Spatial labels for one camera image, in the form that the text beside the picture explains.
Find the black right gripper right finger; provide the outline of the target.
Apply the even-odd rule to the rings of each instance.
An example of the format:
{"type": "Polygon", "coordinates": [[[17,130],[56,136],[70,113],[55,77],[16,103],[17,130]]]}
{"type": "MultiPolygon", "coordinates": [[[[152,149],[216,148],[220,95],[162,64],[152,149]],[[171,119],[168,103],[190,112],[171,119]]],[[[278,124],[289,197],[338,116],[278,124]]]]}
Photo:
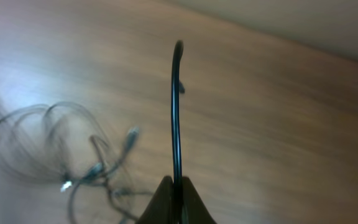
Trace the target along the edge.
{"type": "Polygon", "coordinates": [[[181,222],[183,224],[216,224],[191,180],[188,177],[183,177],[182,184],[181,222]]]}

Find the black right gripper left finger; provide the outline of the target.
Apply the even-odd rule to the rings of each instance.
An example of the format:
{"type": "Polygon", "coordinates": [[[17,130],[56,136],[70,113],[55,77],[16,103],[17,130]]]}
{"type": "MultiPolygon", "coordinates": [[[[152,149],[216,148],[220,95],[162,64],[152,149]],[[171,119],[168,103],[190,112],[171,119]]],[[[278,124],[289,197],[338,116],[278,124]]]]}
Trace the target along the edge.
{"type": "Polygon", "coordinates": [[[135,224],[172,224],[173,180],[165,176],[135,224]]]}

